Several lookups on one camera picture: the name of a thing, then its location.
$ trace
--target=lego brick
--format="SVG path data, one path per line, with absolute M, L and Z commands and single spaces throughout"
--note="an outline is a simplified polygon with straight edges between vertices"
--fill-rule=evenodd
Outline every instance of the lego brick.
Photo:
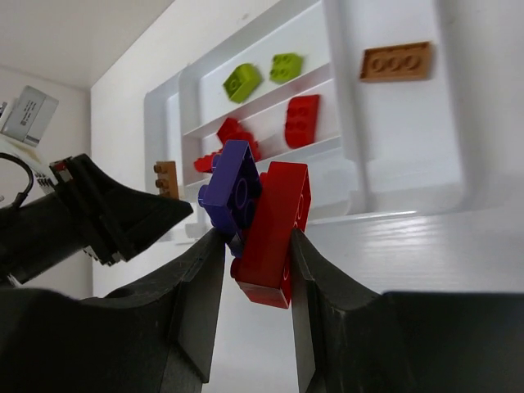
M 157 161 L 153 170 L 156 173 L 156 187 L 163 197 L 178 199 L 177 166 L 174 161 Z
M 229 139 L 231 139 L 230 137 L 232 134 L 241 131 L 244 131 L 244 128 L 240 125 L 240 123 L 238 123 L 238 120 L 234 119 L 233 117 L 228 117 L 220 126 L 216 136 L 219 137 L 222 145 L 224 145 Z
M 245 241 L 242 231 L 251 226 L 255 199 L 262 191 L 249 143 L 227 141 L 213 165 L 213 176 L 209 185 L 201 187 L 198 203 L 225 236 L 232 254 L 240 258 Z
M 284 137 L 290 148 L 297 149 L 314 142 L 319 103 L 318 94 L 293 97 L 289 101 Z
M 366 49 L 360 79 L 364 82 L 427 79 L 431 58 L 430 42 Z
M 193 165 L 195 166 L 195 169 L 198 172 L 202 172 L 205 174 L 210 174 L 213 172 L 213 158 L 222 152 L 222 149 L 219 151 L 214 151 L 211 154 L 208 154 L 207 156 L 203 156 L 196 160 Z
M 277 84 L 284 84 L 296 78 L 302 72 L 301 56 L 296 53 L 281 53 L 273 56 L 273 67 L 269 78 Z
M 305 230 L 310 204 L 307 165 L 272 162 L 264 176 L 243 257 L 232 271 L 251 301 L 289 307 L 291 231 Z
M 259 149 L 259 143 L 255 140 L 253 135 L 246 131 L 240 123 L 238 123 L 238 120 L 228 117 L 220 126 L 220 129 L 217 133 L 217 137 L 219 137 L 220 141 L 224 145 L 228 140 L 238 140 L 238 141 L 248 141 L 249 147 L 251 148 L 251 154 L 253 155 L 253 158 L 255 161 L 259 161 L 261 158 L 260 149 Z M 195 169 L 198 172 L 202 173 L 212 173 L 212 164 L 213 159 L 217 154 L 220 154 L 222 152 L 222 149 L 220 149 L 218 152 L 215 151 L 207 156 L 203 156 L 202 158 L 199 158 L 196 160 L 193 164 L 195 166 Z
M 250 63 L 240 64 L 224 82 L 224 90 L 231 101 L 244 102 L 262 82 L 260 72 Z
M 260 160 L 261 154 L 259 150 L 259 143 L 255 140 L 255 137 L 253 137 L 252 133 L 246 131 L 242 125 L 238 123 L 238 120 L 228 117 L 220 127 L 217 136 L 223 145 L 228 140 L 248 141 L 255 161 Z

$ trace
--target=purple lego brick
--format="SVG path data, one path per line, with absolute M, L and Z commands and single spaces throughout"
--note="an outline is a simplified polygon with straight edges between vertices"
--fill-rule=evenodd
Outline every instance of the purple lego brick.
M 198 192 L 198 203 L 225 237 L 234 256 L 242 257 L 242 230 L 251 226 L 262 185 L 248 141 L 227 141 L 214 157 L 210 183 Z

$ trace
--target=tan lego brick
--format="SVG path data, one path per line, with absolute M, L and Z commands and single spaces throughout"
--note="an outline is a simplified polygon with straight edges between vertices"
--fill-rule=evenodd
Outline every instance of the tan lego brick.
M 431 59 L 430 42 L 366 49 L 360 79 L 363 82 L 427 79 Z
M 153 170 L 156 173 L 156 187 L 163 197 L 178 199 L 177 167 L 174 161 L 157 161 Z

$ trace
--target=lime green lego brick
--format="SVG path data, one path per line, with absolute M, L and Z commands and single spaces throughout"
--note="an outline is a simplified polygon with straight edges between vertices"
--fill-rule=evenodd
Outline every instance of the lime green lego brick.
M 224 90 L 231 101 L 244 102 L 262 82 L 260 72 L 250 63 L 240 64 L 224 82 Z
M 269 78 L 278 84 L 296 78 L 302 72 L 302 61 L 302 56 L 296 53 L 281 53 L 273 56 L 273 68 L 269 72 Z

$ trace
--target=cable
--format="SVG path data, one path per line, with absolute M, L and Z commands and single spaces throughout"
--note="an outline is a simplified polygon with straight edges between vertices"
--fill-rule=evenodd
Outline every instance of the cable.
M 29 195 L 29 192 L 33 188 L 34 185 L 34 177 L 33 177 L 33 171 L 27 165 L 23 160 L 16 156 L 12 156 L 11 154 L 7 153 L 0 153 L 0 159 L 4 159 L 10 162 L 13 162 L 17 165 L 19 165 L 28 175 L 29 177 L 29 183 L 27 184 L 27 187 L 23 192 L 19 192 L 16 194 L 16 198 L 9 206 L 6 206 L 4 209 L 18 209 L 20 206 L 22 206 L 22 203 L 24 203 L 25 199 Z

